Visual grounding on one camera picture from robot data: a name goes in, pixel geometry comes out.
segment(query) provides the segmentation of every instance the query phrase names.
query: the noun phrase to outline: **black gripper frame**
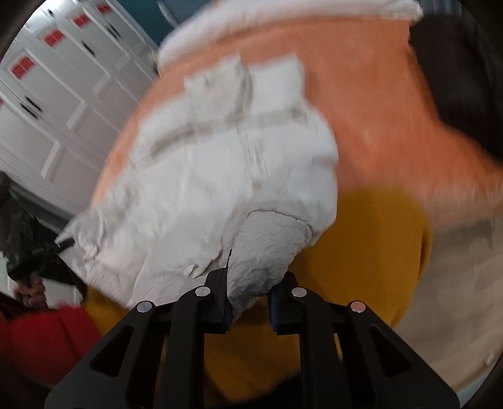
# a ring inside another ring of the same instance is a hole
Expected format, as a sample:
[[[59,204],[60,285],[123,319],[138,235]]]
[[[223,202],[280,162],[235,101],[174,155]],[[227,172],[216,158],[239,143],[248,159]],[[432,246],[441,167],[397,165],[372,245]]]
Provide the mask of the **black gripper frame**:
[[[17,265],[12,266],[7,274],[14,281],[25,281],[32,273],[50,263],[58,254],[75,244],[73,238],[67,238],[60,243],[50,242],[32,248],[30,254]]]
[[[45,409],[150,409],[156,384],[161,409],[203,408],[204,334],[225,334],[232,320],[226,277],[221,268],[207,289],[175,303],[136,305],[51,391]],[[290,272],[269,301],[275,332],[299,334],[304,408],[459,409],[456,394],[365,304],[327,303]]]

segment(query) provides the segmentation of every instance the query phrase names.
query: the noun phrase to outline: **white cupboard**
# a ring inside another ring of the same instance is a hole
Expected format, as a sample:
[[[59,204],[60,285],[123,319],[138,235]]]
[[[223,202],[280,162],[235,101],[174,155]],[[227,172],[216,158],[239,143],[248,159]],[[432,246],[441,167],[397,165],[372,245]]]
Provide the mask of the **white cupboard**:
[[[154,42],[113,0],[49,0],[0,62],[0,169],[75,214],[156,78]]]

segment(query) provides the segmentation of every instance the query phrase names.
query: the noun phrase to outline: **yellow fabric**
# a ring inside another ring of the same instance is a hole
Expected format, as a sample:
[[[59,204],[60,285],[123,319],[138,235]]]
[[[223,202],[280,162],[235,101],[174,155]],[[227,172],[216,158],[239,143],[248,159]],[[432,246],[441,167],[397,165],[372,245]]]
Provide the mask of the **yellow fabric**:
[[[431,245],[426,216],[403,193],[355,191],[340,196],[336,222],[290,271],[327,301],[362,300],[393,326],[412,301]],[[299,371],[298,337],[272,332],[261,299],[226,335],[206,336],[205,367],[227,399],[247,400]]]
[[[129,312],[91,287],[88,287],[88,295],[82,307],[95,323],[101,336],[110,331]]]

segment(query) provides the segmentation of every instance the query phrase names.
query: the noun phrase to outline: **wooden floor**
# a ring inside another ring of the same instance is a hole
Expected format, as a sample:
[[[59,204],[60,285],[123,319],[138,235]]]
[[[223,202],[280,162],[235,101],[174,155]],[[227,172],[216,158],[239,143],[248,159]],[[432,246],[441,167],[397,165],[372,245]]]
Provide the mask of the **wooden floor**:
[[[503,218],[438,235],[398,334],[456,390],[503,350]]]

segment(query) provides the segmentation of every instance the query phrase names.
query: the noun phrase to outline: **white fabric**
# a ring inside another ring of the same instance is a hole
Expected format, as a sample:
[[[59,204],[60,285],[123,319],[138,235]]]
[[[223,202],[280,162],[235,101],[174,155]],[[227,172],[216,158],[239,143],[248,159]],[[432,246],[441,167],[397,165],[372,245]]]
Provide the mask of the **white fabric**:
[[[270,239],[278,261],[238,251],[244,259],[232,259],[229,276],[246,278],[233,280],[242,285],[230,286],[229,297],[240,308],[241,297],[256,295],[243,287],[268,291],[336,216],[337,147],[303,86],[296,56],[252,66],[231,57],[186,78],[187,92],[141,124],[130,165],[103,204],[61,234],[76,241],[61,258],[125,306],[163,304],[225,266],[240,229],[252,231],[264,214],[277,229],[264,232],[263,243]],[[264,254],[263,243],[255,254]],[[266,269],[275,278],[262,283]]]
[[[160,68],[219,39],[264,24],[322,16],[382,16],[418,20],[414,0],[232,0],[204,7],[175,28],[161,43]]]
[[[283,279],[294,257],[308,245],[311,229],[276,212],[253,212],[237,233],[227,272],[227,293],[238,317]]]

